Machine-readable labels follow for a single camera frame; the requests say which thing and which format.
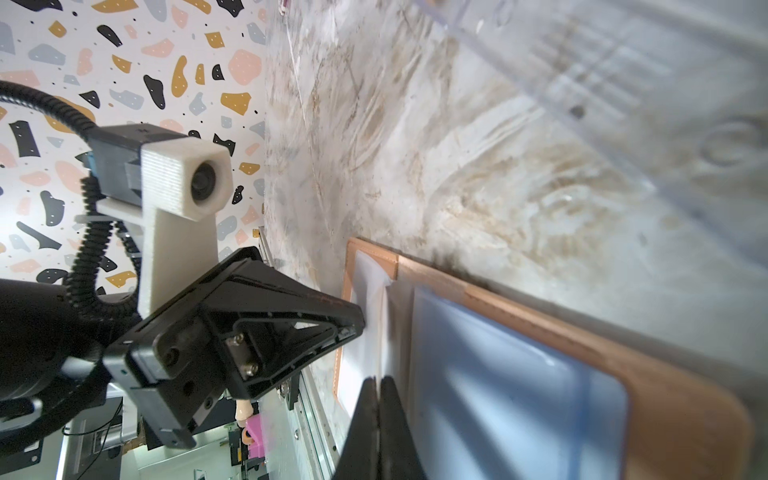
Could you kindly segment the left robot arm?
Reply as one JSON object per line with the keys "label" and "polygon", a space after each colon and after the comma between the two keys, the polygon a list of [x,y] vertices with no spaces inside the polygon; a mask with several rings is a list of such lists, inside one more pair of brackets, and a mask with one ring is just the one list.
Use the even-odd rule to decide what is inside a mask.
{"label": "left robot arm", "polygon": [[358,338],[361,308],[238,250],[146,319],[93,325],[59,285],[1,284],[1,453],[100,403],[109,384],[163,445],[190,449],[218,397],[255,401]]}

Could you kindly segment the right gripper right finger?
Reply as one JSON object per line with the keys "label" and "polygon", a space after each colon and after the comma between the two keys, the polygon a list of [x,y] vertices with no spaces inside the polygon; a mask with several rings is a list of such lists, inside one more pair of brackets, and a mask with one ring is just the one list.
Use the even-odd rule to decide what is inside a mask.
{"label": "right gripper right finger", "polygon": [[426,480],[394,379],[384,377],[379,398],[379,478]]}

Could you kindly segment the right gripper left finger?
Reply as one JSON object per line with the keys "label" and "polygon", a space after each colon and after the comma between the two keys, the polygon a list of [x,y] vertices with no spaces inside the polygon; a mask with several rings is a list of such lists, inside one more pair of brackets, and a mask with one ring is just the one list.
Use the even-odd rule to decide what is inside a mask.
{"label": "right gripper left finger", "polygon": [[374,377],[365,379],[333,480],[374,480],[379,476],[379,398]]}

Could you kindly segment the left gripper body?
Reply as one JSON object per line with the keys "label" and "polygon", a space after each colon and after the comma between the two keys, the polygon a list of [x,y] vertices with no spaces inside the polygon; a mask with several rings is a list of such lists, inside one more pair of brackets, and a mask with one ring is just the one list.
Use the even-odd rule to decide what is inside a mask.
{"label": "left gripper body", "polygon": [[192,449],[196,430],[220,394],[207,347],[201,301],[216,286],[215,266],[107,348],[104,365],[162,445]]}

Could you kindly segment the pink leather card holder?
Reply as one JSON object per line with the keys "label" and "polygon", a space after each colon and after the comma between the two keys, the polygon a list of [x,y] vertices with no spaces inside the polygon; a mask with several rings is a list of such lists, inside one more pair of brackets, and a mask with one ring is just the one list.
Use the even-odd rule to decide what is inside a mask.
{"label": "pink leather card holder", "polygon": [[740,479],[754,429],[714,384],[361,239],[336,356],[352,413],[391,378],[430,479]]}

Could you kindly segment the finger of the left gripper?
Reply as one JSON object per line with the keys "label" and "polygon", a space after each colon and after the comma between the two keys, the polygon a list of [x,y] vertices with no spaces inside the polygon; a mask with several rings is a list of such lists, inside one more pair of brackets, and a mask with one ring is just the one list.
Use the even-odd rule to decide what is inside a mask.
{"label": "finger of the left gripper", "polygon": [[255,247],[241,248],[216,270],[216,286],[202,310],[221,331],[239,321],[266,324],[280,334],[311,330],[332,342],[356,338],[365,328],[360,307],[322,293],[268,266]]}
{"label": "finger of the left gripper", "polygon": [[358,317],[205,317],[212,395],[258,400],[360,336]]}

